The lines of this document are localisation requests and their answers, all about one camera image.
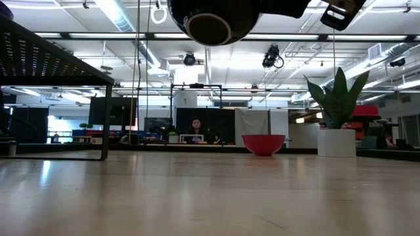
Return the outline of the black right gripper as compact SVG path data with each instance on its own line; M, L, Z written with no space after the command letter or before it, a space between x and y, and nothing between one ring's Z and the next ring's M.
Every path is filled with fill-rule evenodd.
M320 21L338 31L345 30L366 0L322 0L328 3ZM260 12L300 18L311 0L261 0Z

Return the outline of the black bowl floral inside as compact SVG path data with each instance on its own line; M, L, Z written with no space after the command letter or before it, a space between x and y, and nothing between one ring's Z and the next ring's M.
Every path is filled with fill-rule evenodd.
M168 0L175 24L195 42L217 47L243 39L260 17L261 0Z

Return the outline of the red bowl floral inside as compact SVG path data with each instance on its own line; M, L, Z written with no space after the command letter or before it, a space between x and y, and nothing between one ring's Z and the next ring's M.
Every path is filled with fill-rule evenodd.
M285 141L285 135L279 134L249 134L243 135L245 147L254 155L270 157L279 151Z

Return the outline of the green snake plant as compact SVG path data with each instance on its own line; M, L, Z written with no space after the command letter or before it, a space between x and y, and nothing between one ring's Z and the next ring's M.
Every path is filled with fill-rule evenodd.
M350 89L347 88L347 79L342 68L337 69L332 88L321 88L304 77L311 97L321 107L328 129L341 129L342 125L350 120L368 77L369 71L363 72Z

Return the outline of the red storage bin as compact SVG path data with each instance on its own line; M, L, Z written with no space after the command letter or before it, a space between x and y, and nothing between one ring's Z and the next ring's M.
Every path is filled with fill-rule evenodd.
M352 112L353 117L376 117L379 116L379 108L376 105L357 105Z

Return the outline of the black partition panel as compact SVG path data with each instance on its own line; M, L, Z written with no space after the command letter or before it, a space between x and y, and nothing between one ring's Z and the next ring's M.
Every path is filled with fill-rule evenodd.
M176 128L180 134L186 134L192 128L193 118L200 119L208 130L208 144L235 144L235 113L231 109L216 108L177 108Z

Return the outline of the white plant pot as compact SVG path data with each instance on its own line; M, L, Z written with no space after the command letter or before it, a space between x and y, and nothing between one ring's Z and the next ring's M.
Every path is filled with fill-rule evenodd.
M356 157L356 132L351 129L324 129L317 133L321 157Z

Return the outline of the person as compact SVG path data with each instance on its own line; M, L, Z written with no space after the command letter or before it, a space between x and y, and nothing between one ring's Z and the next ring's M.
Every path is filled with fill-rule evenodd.
M208 144L210 141L208 130L202 125L198 118L193 118L192 128L188 134L189 136L186 138L188 144Z

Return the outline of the black monitor screen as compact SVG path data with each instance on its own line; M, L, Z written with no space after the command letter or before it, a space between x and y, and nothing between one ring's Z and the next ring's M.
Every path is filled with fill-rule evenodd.
M104 124L105 97L92 97L89 107L90 125ZM134 126L136 124L136 98L111 97L110 125Z

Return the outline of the black perforated metal shelf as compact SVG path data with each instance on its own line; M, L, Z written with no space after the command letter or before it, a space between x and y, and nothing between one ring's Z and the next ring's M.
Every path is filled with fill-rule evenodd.
M105 86L100 160L108 158L114 80L0 14L0 86Z

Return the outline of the silver ceiling duct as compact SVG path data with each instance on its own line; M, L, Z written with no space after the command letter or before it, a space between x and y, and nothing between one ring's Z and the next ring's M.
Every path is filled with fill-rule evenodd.
M415 47L420 47L419 43L374 43L370 44L368 48L362 49L336 49L340 61L337 65L333 63L333 68L327 72L327 76L323 79L317 79L312 73L306 74L306 77L311 83L318 85L321 88L332 87L334 84L335 74L341 68L348 81L348 88L352 85L359 75L371 71L375 68L384 66L387 63L397 61L408 56Z
M161 60L148 48L146 41L140 39L139 30L120 0L94 0L94 2L120 32L136 33L133 45L138 51L137 54L145 60L148 74L158 77L170 75L170 71L162 67L165 64L162 64Z

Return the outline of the black aluminium table frame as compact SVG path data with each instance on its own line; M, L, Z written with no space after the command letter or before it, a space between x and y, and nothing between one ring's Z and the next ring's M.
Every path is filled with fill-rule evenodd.
M70 69L70 74L64 75L25 75L21 76L22 69L31 68L33 62L49 65L53 60L58 60L59 70ZM210 146L182 146L165 144L157 146L119 146L111 145L110 139L110 100L114 80L94 69L75 56L64 52L46 39L34 32L14 27L8 22L0 26L0 86L1 85L42 85L42 86L67 86L67 85L104 85L106 87L104 112L104 130L102 144L19 144L16 134L11 133L9 141L0 139L0 158L9 155L16 148L19 154L24 154L27 159L33 159L36 153L60 151L85 151L100 150L100 160L108 157L110 150L116 151L173 151L173 152L202 152L202 153L246 153L245 147L210 147ZM3 111L4 100L0 90L0 130L8 132L5 124L1 122L7 114Z

